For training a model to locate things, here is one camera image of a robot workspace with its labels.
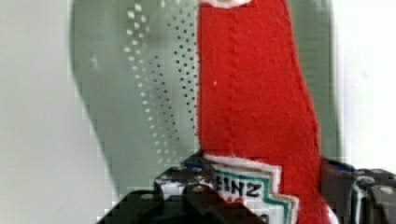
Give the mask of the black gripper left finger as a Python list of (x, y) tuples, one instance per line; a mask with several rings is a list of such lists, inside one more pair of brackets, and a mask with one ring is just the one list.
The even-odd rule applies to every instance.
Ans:
[(214, 171), (198, 151), (154, 181), (152, 190), (127, 194), (97, 224), (268, 224), (241, 203), (216, 192)]

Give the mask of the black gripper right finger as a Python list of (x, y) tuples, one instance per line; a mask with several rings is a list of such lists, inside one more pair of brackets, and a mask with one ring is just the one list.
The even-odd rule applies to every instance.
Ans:
[(321, 195), (332, 224), (396, 224), (395, 174), (321, 161)]

